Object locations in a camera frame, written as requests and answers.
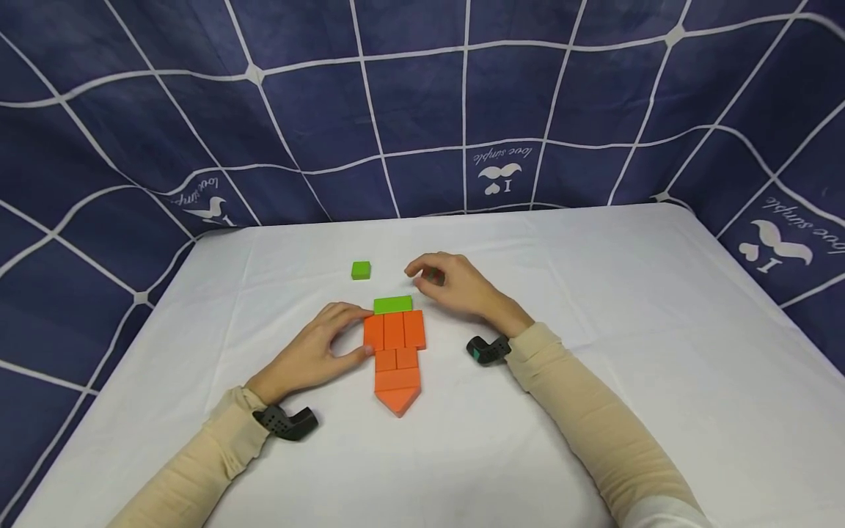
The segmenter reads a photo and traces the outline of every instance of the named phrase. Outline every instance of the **fabric backdrop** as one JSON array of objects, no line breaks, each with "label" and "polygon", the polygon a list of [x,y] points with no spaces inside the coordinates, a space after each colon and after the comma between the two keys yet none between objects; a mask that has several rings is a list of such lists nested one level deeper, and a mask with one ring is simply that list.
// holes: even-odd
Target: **fabric backdrop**
[{"label": "fabric backdrop", "polygon": [[3,0],[0,524],[225,226],[669,202],[843,369],[843,27],[840,0]]}]

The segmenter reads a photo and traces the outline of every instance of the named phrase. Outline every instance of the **grid pattern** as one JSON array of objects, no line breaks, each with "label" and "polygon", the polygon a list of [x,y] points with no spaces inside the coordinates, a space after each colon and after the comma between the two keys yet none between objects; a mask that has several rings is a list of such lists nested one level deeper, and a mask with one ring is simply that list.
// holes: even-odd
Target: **grid pattern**
[{"label": "grid pattern", "polygon": [[845,367],[845,9],[640,4],[8,3],[0,525],[220,226],[677,204]]}]

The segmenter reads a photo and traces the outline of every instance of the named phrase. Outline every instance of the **beige sleeve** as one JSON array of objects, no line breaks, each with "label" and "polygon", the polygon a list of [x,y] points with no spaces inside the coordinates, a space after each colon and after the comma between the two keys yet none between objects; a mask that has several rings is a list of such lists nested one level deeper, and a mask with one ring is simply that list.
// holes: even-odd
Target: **beige sleeve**
[{"label": "beige sleeve", "polygon": [[510,348],[511,372],[557,422],[620,526],[646,497],[674,497],[701,511],[642,422],[545,324],[510,340]]},{"label": "beige sleeve", "polygon": [[266,405],[252,391],[228,390],[209,420],[123,507],[108,528],[200,528],[223,492],[267,439],[253,411]]}]

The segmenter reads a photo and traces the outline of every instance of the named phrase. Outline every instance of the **orange pointed block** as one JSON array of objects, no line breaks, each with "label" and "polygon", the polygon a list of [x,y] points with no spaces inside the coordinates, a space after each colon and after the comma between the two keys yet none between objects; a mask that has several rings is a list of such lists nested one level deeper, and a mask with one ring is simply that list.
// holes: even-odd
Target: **orange pointed block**
[{"label": "orange pointed block", "polygon": [[364,319],[364,345],[372,346],[375,351],[384,350],[384,315]]},{"label": "orange pointed block", "polygon": [[425,327],[423,326],[423,311],[413,310],[402,312],[405,330],[405,346],[425,350]]},{"label": "orange pointed block", "polygon": [[405,325],[402,312],[386,313],[384,316],[384,348],[397,349],[405,346]]},{"label": "orange pointed block", "polygon": [[417,399],[422,389],[420,387],[409,389],[393,389],[380,390],[375,393],[376,397],[391,411],[393,414],[402,418],[408,407]]}]

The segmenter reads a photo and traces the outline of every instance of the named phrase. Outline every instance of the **wrist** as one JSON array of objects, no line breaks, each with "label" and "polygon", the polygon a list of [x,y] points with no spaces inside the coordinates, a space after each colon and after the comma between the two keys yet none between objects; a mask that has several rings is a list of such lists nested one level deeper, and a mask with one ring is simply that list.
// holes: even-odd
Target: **wrist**
[{"label": "wrist", "polygon": [[253,394],[258,396],[267,406],[278,404],[291,392],[283,384],[274,383],[269,376],[265,375],[264,371],[255,374],[243,387],[253,391]]},{"label": "wrist", "polygon": [[514,339],[534,325],[534,319],[522,306],[504,293],[499,293],[499,298],[490,303],[483,317],[508,339]]}]

